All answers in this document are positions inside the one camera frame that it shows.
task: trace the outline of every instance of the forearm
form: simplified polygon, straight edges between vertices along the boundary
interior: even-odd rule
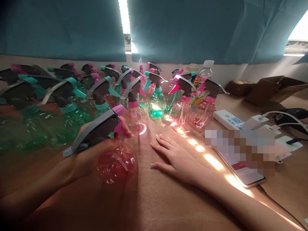
[[[211,176],[208,176],[207,171],[200,171],[195,185],[220,201],[249,230],[303,230],[272,209],[226,183],[216,174],[210,173]]]
[[[59,189],[73,182],[69,161],[62,161],[35,182],[2,198],[3,214],[11,221],[23,220]]]

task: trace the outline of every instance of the brown cardboard box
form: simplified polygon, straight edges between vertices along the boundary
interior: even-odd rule
[[[225,90],[236,96],[246,96],[251,91],[253,85],[254,83],[249,81],[230,81]]]
[[[268,77],[254,84],[245,100],[256,106],[274,105],[305,88],[308,84],[300,80],[285,76]]]

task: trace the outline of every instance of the blue curtain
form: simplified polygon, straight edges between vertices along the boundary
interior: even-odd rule
[[[12,0],[0,11],[0,54],[126,61],[116,0]]]
[[[127,0],[134,62],[279,61],[307,0]]]

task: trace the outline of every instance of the wall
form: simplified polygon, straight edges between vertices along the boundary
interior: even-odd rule
[[[297,56],[284,56],[278,63],[275,64],[241,64],[241,65],[214,65],[213,80],[219,82],[222,85],[226,85],[231,80],[244,80],[251,82],[258,82],[259,79],[270,76],[284,75],[290,78],[302,80],[308,82],[308,63],[292,65],[298,61],[301,57]],[[144,71],[148,69],[146,63],[134,63],[130,54],[126,55],[126,64],[134,69],[139,69],[139,65],[142,64]],[[60,67],[65,63],[75,63],[75,68],[80,73],[83,65],[88,63],[87,61],[72,61],[72,60],[59,60],[59,59],[45,59],[45,58],[32,58],[22,56],[7,56],[0,55],[0,70],[10,68],[10,64],[24,64],[24,65],[39,65],[47,70],[47,67]],[[109,64],[108,62],[92,62],[94,67],[100,69],[101,65]],[[116,63],[116,69],[120,70],[120,67],[125,63]],[[163,70],[161,76],[169,80],[171,78],[171,72],[174,69],[181,67],[181,64],[158,64]],[[0,89],[4,88],[6,83],[0,81]]]

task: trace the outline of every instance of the hand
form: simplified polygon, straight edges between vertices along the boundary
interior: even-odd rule
[[[126,120],[121,117],[123,120],[122,129],[125,135],[128,138],[132,137],[131,131],[128,129]],[[87,123],[80,128],[79,134],[89,125]],[[114,134],[114,139],[106,139],[78,154],[73,154],[63,162],[70,170],[70,179],[72,181],[79,178],[89,175],[96,167],[97,159],[99,156],[106,152],[111,152],[116,149],[121,143],[122,140],[119,139],[119,134]]]
[[[151,165],[152,168],[165,171],[180,180],[196,185],[198,178],[207,171],[211,171],[199,164],[184,148],[172,141],[170,138],[163,138],[162,135],[156,135],[156,140],[161,145],[151,143],[151,146],[156,151],[161,152],[168,158],[171,165],[162,162],[155,162]]]

